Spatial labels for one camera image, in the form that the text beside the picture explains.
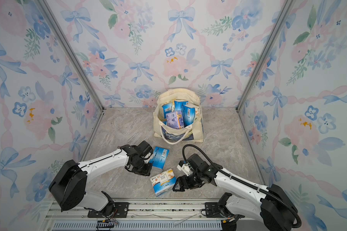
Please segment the floral orange blue tissue pack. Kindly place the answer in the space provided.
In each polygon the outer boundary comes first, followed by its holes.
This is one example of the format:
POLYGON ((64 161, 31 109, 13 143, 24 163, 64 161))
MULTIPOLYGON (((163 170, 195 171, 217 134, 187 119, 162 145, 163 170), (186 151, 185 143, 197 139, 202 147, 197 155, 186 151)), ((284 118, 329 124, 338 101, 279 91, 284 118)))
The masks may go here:
POLYGON ((159 196, 173 189, 176 184, 176 177, 172 169, 164 171, 150 178, 154 193, 159 196))

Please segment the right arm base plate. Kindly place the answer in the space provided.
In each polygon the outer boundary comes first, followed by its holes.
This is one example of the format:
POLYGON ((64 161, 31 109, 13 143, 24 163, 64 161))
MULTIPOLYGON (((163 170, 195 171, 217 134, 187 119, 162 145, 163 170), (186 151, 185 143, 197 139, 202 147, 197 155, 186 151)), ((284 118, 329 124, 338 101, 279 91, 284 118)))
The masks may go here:
POLYGON ((207 218, 224 218, 224 206, 215 202, 204 203, 204 216, 207 218))

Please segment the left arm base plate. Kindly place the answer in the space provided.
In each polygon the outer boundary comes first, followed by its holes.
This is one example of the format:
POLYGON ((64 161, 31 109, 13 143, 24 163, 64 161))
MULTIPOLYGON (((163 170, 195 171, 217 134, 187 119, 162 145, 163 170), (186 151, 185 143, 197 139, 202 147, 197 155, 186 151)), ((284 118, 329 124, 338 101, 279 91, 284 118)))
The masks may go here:
POLYGON ((127 218, 129 205, 128 202, 114 202, 102 211, 90 209, 88 218, 127 218))

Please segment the blue tissue pack barcode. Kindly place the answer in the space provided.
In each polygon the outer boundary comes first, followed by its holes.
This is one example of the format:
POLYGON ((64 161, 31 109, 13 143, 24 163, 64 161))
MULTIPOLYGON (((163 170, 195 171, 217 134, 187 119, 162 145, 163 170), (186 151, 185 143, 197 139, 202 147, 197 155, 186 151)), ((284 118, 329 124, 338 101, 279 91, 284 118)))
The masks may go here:
POLYGON ((187 104, 188 104, 188 101, 173 100, 173 110, 174 111, 183 111, 184 106, 187 104))

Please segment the purple tissue pack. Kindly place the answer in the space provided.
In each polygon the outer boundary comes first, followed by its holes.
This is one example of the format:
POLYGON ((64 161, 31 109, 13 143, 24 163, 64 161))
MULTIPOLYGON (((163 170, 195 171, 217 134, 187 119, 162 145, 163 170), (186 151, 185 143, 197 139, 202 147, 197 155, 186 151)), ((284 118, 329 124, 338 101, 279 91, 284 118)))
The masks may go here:
POLYGON ((181 111, 173 111, 166 115, 166 125, 172 129, 183 129, 185 127, 181 111))

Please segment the cream canvas bag starry print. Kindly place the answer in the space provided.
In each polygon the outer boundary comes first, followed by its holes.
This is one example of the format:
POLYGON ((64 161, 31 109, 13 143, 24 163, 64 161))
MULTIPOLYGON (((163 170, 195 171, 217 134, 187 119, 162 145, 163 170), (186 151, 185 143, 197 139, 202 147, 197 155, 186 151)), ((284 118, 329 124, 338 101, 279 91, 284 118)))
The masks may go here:
POLYGON ((204 140, 200 98, 191 90, 178 88, 161 94, 153 116, 154 135, 168 144, 204 140))

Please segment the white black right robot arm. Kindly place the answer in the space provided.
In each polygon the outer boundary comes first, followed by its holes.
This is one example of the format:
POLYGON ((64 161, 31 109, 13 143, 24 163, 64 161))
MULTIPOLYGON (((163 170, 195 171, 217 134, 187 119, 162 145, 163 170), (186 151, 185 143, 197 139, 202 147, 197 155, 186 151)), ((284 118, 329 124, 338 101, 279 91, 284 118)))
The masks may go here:
POLYGON ((302 225, 297 208, 275 184, 268 187, 248 181, 217 163, 203 160, 198 154, 181 160, 177 169, 184 175, 177 178, 174 192, 197 189, 205 184, 227 190, 217 203, 224 218, 238 215, 252 218, 270 231, 290 231, 302 225))

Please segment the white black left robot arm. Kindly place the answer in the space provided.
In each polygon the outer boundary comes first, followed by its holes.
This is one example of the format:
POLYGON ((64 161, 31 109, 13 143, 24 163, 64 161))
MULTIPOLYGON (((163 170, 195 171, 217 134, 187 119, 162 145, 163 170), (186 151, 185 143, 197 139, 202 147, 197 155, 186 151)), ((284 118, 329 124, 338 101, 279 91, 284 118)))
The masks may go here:
POLYGON ((112 153, 92 160, 79 163, 69 160, 63 164, 48 189, 62 212, 84 207, 109 217, 116 211, 114 200, 104 191, 88 192, 87 183, 119 167, 140 176, 149 176, 152 169, 149 159, 153 154, 154 150, 148 142, 142 141, 139 145, 120 146, 112 153))

